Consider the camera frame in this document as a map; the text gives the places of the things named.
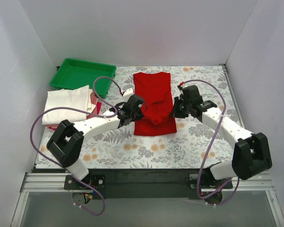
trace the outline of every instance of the floral tablecloth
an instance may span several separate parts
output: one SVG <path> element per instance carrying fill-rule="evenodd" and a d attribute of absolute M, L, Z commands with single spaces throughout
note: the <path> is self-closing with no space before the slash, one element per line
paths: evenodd
<path fill-rule="evenodd" d="M 215 85 L 221 91 L 227 104 L 227 115 L 240 124 L 226 77 L 221 66 L 180 67 L 117 67 L 115 80 L 126 90 L 134 88 L 133 74 L 137 72 L 171 74 L 171 93 L 173 97 L 179 95 L 177 85 L 189 79 L 202 79 Z M 205 100 L 212 100 L 221 109 L 222 101 L 215 90 L 206 84 L 197 83 L 200 95 Z M 112 84 L 107 94 L 108 101 L 113 104 L 122 101 L 117 87 Z M 102 105 L 101 113 L 108 109 Z M 134 136 L 134 123 L 117 130 L 112 130 L 91 138 L 83 144 L 80 158 L 88 168 L 199 168 L 206 148 L 213 136 L 213 130 L 200 123 L 193 117 L 176 119 L 177 133 L 142 137 Z M 46 149 L 46 144 L 53 134 L 46 128 L 41 140 L 40 150 L 54 158 Z M 230 145 L 221 137 L 217 137 L 206 161 L 206 166 L 213 163 L 232 159 Z M 38 155 L 36 168 L 59 168 Z"/>

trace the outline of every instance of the white panel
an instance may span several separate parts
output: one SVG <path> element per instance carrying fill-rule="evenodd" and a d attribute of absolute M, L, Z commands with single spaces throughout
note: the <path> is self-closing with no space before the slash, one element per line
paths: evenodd
<path fill-rule="evenodd" d="M 10 226 L 25 171 L 34 164 L 29 130 L 44 109 L 54 73 L 55 66 L 20 3 L 0 0 L 0 227 Z"/>
<path fill-rule="evenodd" d="M 20 0 L 58 66 L 225 63 L 257 0 Z"/>
<path fill-rule="evenodd" d="M 258 1 L 227 68 L 247 129 L 268 137 L 284 215 L 284 1 Z"/>

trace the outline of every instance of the purple cable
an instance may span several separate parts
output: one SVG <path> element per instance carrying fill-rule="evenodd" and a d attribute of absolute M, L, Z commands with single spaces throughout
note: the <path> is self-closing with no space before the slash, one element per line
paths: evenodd
<path fill-rule="evenodd" d="M 238 178 L 237 185 L 236 185 L 235 189 L 233 190 L 233 192 L 231 193 L 231 195 L 226 200 L 224 200 L 223 202 L 217 203 L 216 206 L 221 206 L 221 205 L 227 203 L 229 200 L 231 200 L 232 197 L 234 196 L 234 194 L 236 193 L 237 189 L 238 189 L 239 183 L 240 183 L 240 178 Z M 193 201 L 193 200 L 184 200 L 184 201 L 185 202 L 198 203 L 198 204 L 205 204 L 203 202 Z"/>
<path fill-rule="evenodd" d="M 204 168 L 205 161 L 206 161 L 206 159 L 207 159 L 208 153 L 209 153 L 210 149 L 212 148 L 213 142 L 214 142 L 214 140 L 216 139 L 216 136 L 217 136 L 217 134 L 218 134 L 218 132 L 219 132 L 219 129 L 220 129 L 220 127 L 221 127 L 221 124 L 222 124 L 222 121 L 223 121 L 223 115 L 224 115 L 224 113 L 225 113 L 225 111 L 226 111 L 226 102 L 225 102 L 225 99 L 224 99 L 223 95 L 221 94 L 221 92 L 220 92 L 214 85 L 212 85 L 211 83 L 209 83 L 209 82 L 207 82 L 207 81 L 204 81 L 204 80 L 201 80 L 201 79 L 190 79 L 190 80 L 188 80 L 188 81 L 182 82 L 181 85 L 186 84 L 186 83 L 188 83 L 188 82 L 193 82 L 193 81 L 203 82 L 203 83 L 205 83 L 205 84 L 211 86 L 213 89 L 215 89 L 215 90 L 217 91 L 217 93 L 218 93 L 219 96 L 221 97 L 221 99 L 222 99 L 222 101 L 223 101 L 223 104 L 224 104 L 224 108 L 223 108 L 222 113 L 221 113 L 221 118 L 220 118 L 219 123 L 218 123 L 218 125 L 217 125 L 217 128 L 216 128 L 216 130 L 215 130 L 215 132 L 214 132 L 214 135 L 213 135 L 213 137 L 212 137 L 212 140 L 210 141 L 210 143 L 209 143 L 209 145 L 208 145 L 208 147 L 207 147 L 207 150 L 206 150 L 206 152 L 205 152 L 205 155 L 204 155 L 204 158 L 203 158 L 201 167 L 200 167 L 200 169 L 199 169 L 198 179 L 197 179 L 197 187 L 196 187 L 197 195 L 198 195 L 198 197 L 199 197 L 200 199 L 205 200 L 205 199 L 207 199 L 207 198 L 209 198 L 209 197 L 215 195 L 218 191 L 222 190 L 223 187 L 224 187 L 225 185 L 227 185 L 227 184 L 231 181 L 231 178 L 230 178 L 229 180 L 227 180 L 226 182 L 224 182 L 220 187 L 218 187 L 214 192 L 212 192 L 212 193 L 210 193 L 210 194 L 208 194 L 208 195 L 206 195 L 206 196 L 203 196 L 203 197 L 202 197 L 202 196 L 200 195 L 200 181 L 201 181 L 202 171 L 203 171 L 203 168 Z M 231 194 L 231 196 L 230 196 L 227 200 L 225 200 L 225 201 L 219 203 L 220 205 L 223 205 L 223 204 L 227 203 L 227 202 L 233 197 L 233 195 L 234 195 L 235 192 L 237 191 L 237 188 L 238 188 L 238 186 L 239 186 L 239 182 L 240 182 L 240 180 L 239 180 L 239 178 L 238 178 L 238 183 L 237 183 L 237 186 L 236 186 L 236 188 L 234 189 L 233 193 Z"/>
<path fill-rule="evenodd" d="M 109 78 L 109 77 L 99 77 L 99 78 L 97 78 L 97 79 L 94 81 L 94 83 L 93 83 L 93 91 L 95 92 L 95 95 L 96 95 L 103 103 L 105 103 L 105 104 L 111 106 L 111 107 L 114 109 L 115 113 L 114 113 L 113 115 L 103 116 L 103 115 L 98 115 L 98 114 L 94 114 L 94 113 L 89 113 L 89 112 L 86 112 L 86 111 L 83 111 L 83 110 L 79 110 L 79 109 L 75 109 L 75 108 L 71 108 L 71 107 L 55 107 L 55 108 L 48 109 L 48 110 L 44 111 L 42 114 L 40 114 L 39 116 L 37 116 L 37 118 L 35 119 L 35 121 L 34 121 L 33 124 L 32 124 L 32 127 L 31 127 L 31 129 L 30 129 L 30 133 L 29 133 L 30 143 L 32 144 L 33 148 L 35 149 L 35 151 L 36 151 L 39 155 L 41 155 L 41 156 L 44 157 L 45 159 L 47 159 L 47 160 L 49 160 L 49 161 L 55 163 L 56 165 L 62 167 L 60 163 L 56 162 L 55 160 L 51 159 L 50 157 L 46 156 L 46 155 L 43 154 L 41 151 L 39 151 L 39 149 L 38 149 L 38 148 L 36 147 L 36 145 L 34 144 L 34 141 L 33 141 L 34 128 L 35 128 L 35 125 L 37 124 L 38 120 L 39 120 L 44 114 L 46 114 L 46 113 L 48 113 L 48 112 L 50 112 L 50 111 L 53 111 L 53 110 L 61 110 L 61 109 L 64 109 L 64 110 L 73 110 L 73 111 L 77 111 L 77 112 L 80 112 L 80 113 L 84 113 L 84 114 L 88 114 L 88 115 L 93 115 L 93 116 L 95 116 L 95 117 L 101 117 L 101 118 L 111 118 L 111 117 L 115 117 L 115 116 L 118 114 L 117 109 L 116 109 L 112 104 L 110 104 L 110 103 L 106 102 L 105 100 L 103 100 L 103 99 L 99 96 L 99 94 L 96 92 L 96 90 L 95 90 L 95 84 L 96 84 L 96 82 L 97 82 L 99 79 L 103 79 L 103 78 L 109 79 L 109 80 L 111 80 L 114 84 L 116 84 L 117 87 L 119 88 L 119 91 L 120 91 L 120 94 L 121 94 L 121 95 L 122 95 L 122 90 L 121 90 L 120 86 L 119 86 L 113 79 L 111 79 L 111 78 Z M 88 212 L 91 213 L 92 215 L 95 215 L 95 216 L 101 215 L 101 214 L 104 212 L 104 210 L 105 210 L 105 200 L 104 200 L 103 196 L 101 195 L 101 193 L 100 193 L 98 190 L 96 190 L 96 189 L 94 189 L 93 187 L 91 187 L 90 185 L 88 185 L 88 184 L 82 182 L 81 180 L 79 180 L 79 179 L 78 179 L 77 177 L 75 177 L 74 175 L 71 175 L 71 176 L 72 176 L 77 182 L 79 182 L 80 184 L 82 184 L 82 185 L 84 185 L 84 186 L 86 186 L 86 187 L 88 187 L 88 188 L 94 190 L 94 191 L 100 196 L 100 198 L 101 198 L 101 200 L 102 200 L 102 203 L 103 203 L 103 209 L 102 209 L 99 213 L 95 213 L 95 212 L 93 212 L 92 210 L 90 210 L 89 208 L 87 208 L 87 207 L 85 207 L 85 206 L 82 206 L 82 205 L 80 205 L 80 204 L 78 204 L 78 203 L 76 203 L 76 205 L 81 206 L 83 209 L 85 209 L 86 211 L 88 211 Z"/>

